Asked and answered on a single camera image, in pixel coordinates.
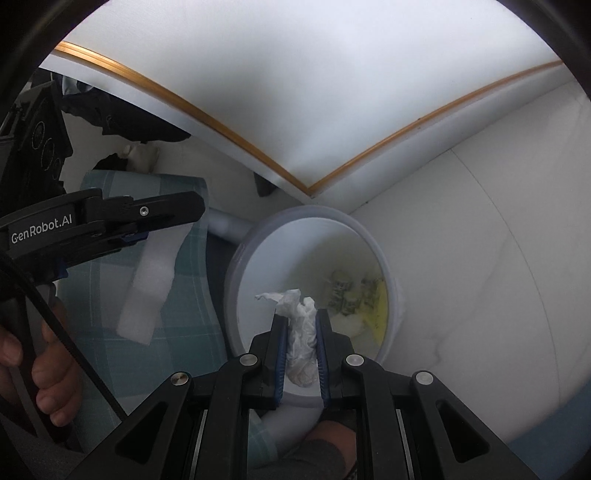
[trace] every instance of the golden strip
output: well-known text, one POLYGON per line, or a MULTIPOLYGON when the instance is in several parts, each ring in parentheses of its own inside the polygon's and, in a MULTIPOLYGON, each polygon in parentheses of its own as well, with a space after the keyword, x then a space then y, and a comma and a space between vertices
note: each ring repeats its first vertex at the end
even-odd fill
POLYGON ((136 72, 135 70, 132 70, 129 67, 126 67, 125 65, 121 65, 120 63, 111 60, 92 50, 88 50, 87 48, 80 47, 78 45, 74 45, 66 41, 62 41, 56 47, 56 50, 66 55, 75 57, 79 60, 91 63, 92 65, 100 69, 107 70, 108 72, 131 82, 136 87, 141 88, 142 90, 146 91, 150 95, 155 96, 159 100, 163 100, 172 105, 173 107, 177 108, 178 110, 181 110, 182 112, 190 115, 195 120, 203 123, 204 125, 207 125, 209 128, 215 130, 220 135, 223 135, 230 142, 236 144, 243 150, 250 153, 250 155, 252 155, 257 160, 265 164, 272 171, 281 176, 284 180, 291 183, 294 187, 301 190, 306 195, 311 196, 310 189, 306 187, 306 185, 304 185, 303 182, 295 178, 291 173, 289 173, 286 169, 284 169, 266 153, 259 150, 248 140, 245 140, 236 132, 230 130, 226 125, 216 120, 214 117, 208 115, 203 110, 192 105, 176 93, 171 92, 170 90, 164 88, 163 86, 159 85, 153 80, 150 80, 144 75, 136 72))
POLYGON ((445 113, 449 112, 450 110, 453 110, 453 109, 459 107, 461 104, 469 102, 471 100, 474 100, 475 98, 479 97, 480 95, 483 95, 484 93, 490 92, 491 90, 499 88, 503 85, 507 85, 508 83, 522 79, 523 77, 527 77, 528 75, 532 75, 534 73, 538 73, 543 70, 548 70, 548 69, 557 67, 558 65, 562 65, 562 64, 563 64, 562 60, 551 61, 550 63, 544 63, 543 65, 539 65, 537 67, 533 67, 531 69, 524 70, 523 72, 519 72, 514 75, 505 77, 501 80, 498 80, 497 82, 493 82, 489 85, 486 85, 486 86, 484 86, 472 93, 468 93, 468 95, 464 95, 463 97, 460 97, 457 100, 454 100, 453 102, 448 103, 447 105, 444 105, 441 108, 438 108, 437 110, 431 112, 428 115, 422 116, 418 120, 414 121, 412 124, 409 124, 404 128, 401 128, 397 132, 394 132, 389 137, 384 138, 380 142, 369 147, 367 150, 361 152, 356 157, 353 157, 351 160, 349 160, 347 163, 341 165, 336 170, 333 170, 326 177, 320 179, 319 181, 314 183, 311 187, 309 187, 309 191, 311 192, 312 195, 318 193, 319 191, 326 188, 330 183, 337 180, 339 177, 344 176, 345 173, 347 173, 352 167, 356 166, 358 163, 363 161, 365 158, 369 157, 371 154, 377 152, 381 148, 384 148, 389 143, 392 143, 392 142, 398 140, 403 135, 406 135, 407 133, 411 132, 412 130, 426 124, 427 122, 430 122, 431 120, 435 119, 436 117, 438 117, 440 115, 444 115, 445 113))

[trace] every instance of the checkered cloth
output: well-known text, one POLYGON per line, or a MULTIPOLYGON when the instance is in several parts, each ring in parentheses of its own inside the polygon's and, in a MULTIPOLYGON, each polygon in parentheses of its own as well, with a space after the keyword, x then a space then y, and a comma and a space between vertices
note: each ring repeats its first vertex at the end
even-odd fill
MULTIPOLYGON (((104 197, 130 195, 141 199, 195 191, 208 205, 203 179, 172 175, 92 170, 81 189, 98 187, 104 197)), ((227 360, 224 340, 209 296, 205 244, 207 211, 184 240, 176 259, 173 286, 161 311, 149 346, 115 333, 126 293, 139 261, 143 242, 121 252, 69 269, 59 283, 70 328, 78 347, 130 413, 172 373, 194 376, 218 370, 227 360)), ((85 379, 84 400, 75 425, 86 452, 119 423, 115 414, 85 379)), ((252 411, 248 439, 250 468, 277 458, 275 444, 252 411)))

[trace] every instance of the crumpled paper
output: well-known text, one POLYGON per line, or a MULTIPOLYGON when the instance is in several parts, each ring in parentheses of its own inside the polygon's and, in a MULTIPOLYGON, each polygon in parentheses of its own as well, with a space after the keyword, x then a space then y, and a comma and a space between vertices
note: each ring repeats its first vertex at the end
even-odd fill
POLYGON ((285 373, 295 385, 309 387, 318 381, 316 308, 311 297, 300 303, 300 296, 301 291, 296 289, 262 293, 256 298, 276 301, 275 313, 289 319, 285 373))

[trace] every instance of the bucket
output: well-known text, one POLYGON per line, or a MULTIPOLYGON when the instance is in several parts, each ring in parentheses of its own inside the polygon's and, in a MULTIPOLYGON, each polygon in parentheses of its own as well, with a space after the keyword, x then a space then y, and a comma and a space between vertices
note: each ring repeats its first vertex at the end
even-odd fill
MULTIPOLYGON (((269 217, 249 231, 226 274, 225 323, 235 355, 247 352, 254 336, 271 328, 275 303, 257 300, 256 295, 295 288, 301 290, 301 299, 312 297, 317 308, 330 305, 335 321, 342 318, 336 317, 339 308, 350 313, 358 304, 365 312, 359 316, 367 322, 363 333, 352 339, 355 351, 379 363, 387 357, 401 324, 397 287, 380 247, 359 222, 329 207, 302 206, 269 217), (383 292, 377 296, 372 290, 373 310, 369 284, 383 292), (343 285, 349 290, 347 300, 335 306, 343 285), (376 303, 383 304, 379 314, 367 313, 378 311, 376 303), (365 328, 380 316, 381 329, 365 328)), ((320 385, 299 387, 285 376, 282 402, 322 406, 320 385)))

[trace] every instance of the silver screw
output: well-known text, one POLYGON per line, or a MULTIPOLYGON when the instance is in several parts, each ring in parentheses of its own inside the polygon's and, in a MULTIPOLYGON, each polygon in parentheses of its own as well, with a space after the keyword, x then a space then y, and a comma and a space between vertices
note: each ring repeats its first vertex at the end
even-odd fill
POLYGON ((419 372, 415 378, 421 385, 431 385, 433 383, 433 376, 429 372, 419 372))
POLYGON ((345 361, 351 365, 352 367, 358 367, 360 365, 363 365, 363 357, 361 355, 357 355, 356 353, 354 353, 353 355, 349 355, 345 361))
POLYGON ((257 362, 258 358, 256 357, 256 355, 253 355, 252 353, 245 353, 240 357, 240 363, 245 367, 251 367, 257 362))
POLYGON ((176 372, 170 377, 170 381, 176 386, 184 385, 189 381, 189 376, 185 372, 176 372))

